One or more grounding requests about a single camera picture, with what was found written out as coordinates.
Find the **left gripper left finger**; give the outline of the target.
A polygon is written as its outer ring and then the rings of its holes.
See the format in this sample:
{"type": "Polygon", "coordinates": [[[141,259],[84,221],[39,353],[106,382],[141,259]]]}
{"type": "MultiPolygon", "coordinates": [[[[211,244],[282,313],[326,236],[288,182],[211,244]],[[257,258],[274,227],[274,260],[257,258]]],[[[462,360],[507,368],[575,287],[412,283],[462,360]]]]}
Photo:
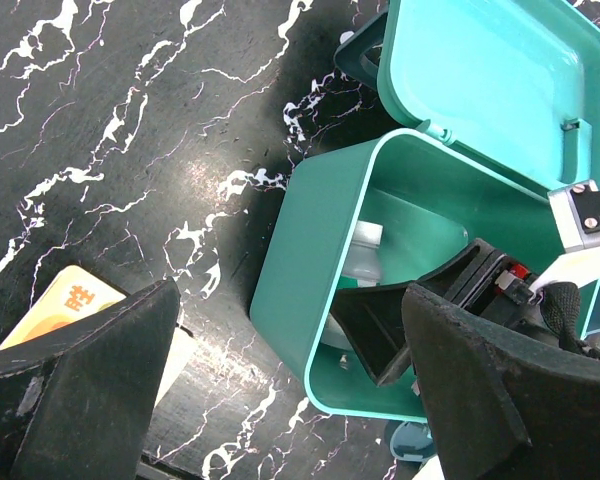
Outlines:
{"type": "Polygon", "coordinates": [[[172,343],[171,278],[0,350],[0,479],[132,479],[172,343]]]}

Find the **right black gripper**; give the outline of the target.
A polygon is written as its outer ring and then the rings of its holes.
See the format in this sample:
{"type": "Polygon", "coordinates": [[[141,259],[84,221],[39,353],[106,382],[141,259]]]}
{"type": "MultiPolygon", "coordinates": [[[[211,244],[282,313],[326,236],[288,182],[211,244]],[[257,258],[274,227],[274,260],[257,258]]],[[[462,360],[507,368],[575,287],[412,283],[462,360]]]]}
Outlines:
{"type": "MultiPolygon", "coordinates": [[[[417,284],[469,313],[544,344],[600,360],[600,348],[577,334],[579,287],[558,281],[532,290],[538,276],[476,239],[417,284]]],[[[415,382],[402,314],[407,282],[336,291],[330,314],[377,386],[415,382]]]]}

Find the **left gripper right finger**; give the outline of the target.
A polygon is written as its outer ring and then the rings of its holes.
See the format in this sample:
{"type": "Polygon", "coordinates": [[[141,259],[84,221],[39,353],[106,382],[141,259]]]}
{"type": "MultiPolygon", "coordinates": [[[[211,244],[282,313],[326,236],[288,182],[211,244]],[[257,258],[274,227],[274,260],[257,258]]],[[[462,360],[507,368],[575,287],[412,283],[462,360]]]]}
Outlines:
{"type": "Polygon", "coordinates": [[[600,361],[474,316],[416,283],[406,337],[447,479],[600,479],[600,361]]]}

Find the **white green bottle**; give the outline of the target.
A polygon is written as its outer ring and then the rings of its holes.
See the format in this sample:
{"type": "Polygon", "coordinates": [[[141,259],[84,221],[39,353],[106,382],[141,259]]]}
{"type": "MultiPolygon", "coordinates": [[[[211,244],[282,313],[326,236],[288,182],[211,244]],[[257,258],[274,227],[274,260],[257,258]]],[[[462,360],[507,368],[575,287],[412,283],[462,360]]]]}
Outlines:
{"type": "MultiPolygon", "coordinates": [[[[380,283],[383,272],[378,248],[382,233],[382,225],[366,221],[356,222],[337,289],[374,287],[380,283]]],[[[340,350],[352,351],[344,331],[331,313],[327,315],[321,342],[340,350]]]]}

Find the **teal medicine kit box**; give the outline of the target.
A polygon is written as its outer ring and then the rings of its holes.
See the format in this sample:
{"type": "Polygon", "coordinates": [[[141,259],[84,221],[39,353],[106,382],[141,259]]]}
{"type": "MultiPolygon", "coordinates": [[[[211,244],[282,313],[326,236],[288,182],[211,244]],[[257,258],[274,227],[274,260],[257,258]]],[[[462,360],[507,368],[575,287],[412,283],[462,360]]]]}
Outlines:
{"type": "Polygon", "coordinates": [[[600,29],[565,1],[392,1],[334,60],[398,128],[295,168],[250,317],[314,406],[390,420],[392,454],[420,462],[414,383],[377,386],[321,342],[356,222],[383,226],[383,285],[475,238],[544,270],[562,248],[548,192],[600,187],[600,29]]]}

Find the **orange card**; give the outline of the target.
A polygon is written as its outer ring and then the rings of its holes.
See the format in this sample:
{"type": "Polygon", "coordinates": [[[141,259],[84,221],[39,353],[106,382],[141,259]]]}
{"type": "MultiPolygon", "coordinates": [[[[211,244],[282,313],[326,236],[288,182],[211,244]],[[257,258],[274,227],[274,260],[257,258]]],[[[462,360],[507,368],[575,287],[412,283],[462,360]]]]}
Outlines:
{"type": "MultiPolygon", "coordinates": [[[[41,297],[16,324],[0,349],[33,340],[82,320],[123,300],[126,294],[86,270],[70,265],[61,270],[41,297]]],[[[177,325],[156,395],[159,403],[193,354],[192,334],[177,325]]]]}

